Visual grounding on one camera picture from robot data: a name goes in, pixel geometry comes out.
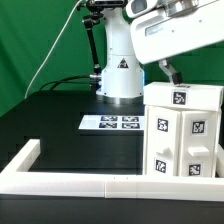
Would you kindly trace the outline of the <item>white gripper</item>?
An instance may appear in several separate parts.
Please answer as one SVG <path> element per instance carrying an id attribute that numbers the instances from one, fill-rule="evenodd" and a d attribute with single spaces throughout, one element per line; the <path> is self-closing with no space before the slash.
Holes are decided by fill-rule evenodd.
<path id="1" fill-rule="evenodd" d="M 182 83 L 166 58 L 224 41 L 224 0 L 160 0 L 164 13 L 133 18 L 130 31 L 142 64 L 159 61 L 171 83 Z"/>

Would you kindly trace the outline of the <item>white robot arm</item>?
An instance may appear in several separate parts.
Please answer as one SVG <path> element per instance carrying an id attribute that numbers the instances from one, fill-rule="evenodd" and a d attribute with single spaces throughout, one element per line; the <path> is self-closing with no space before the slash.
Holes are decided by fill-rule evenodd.
<path id="1" fill-rule="evenodd" d="M 97 97 L 116 104 L 143 96 L 142 64 L 157 62 L 171 76 L 167 59 L 224 41 L 224 0 L 114 0 L 103 8 L 107 64 Z"/>

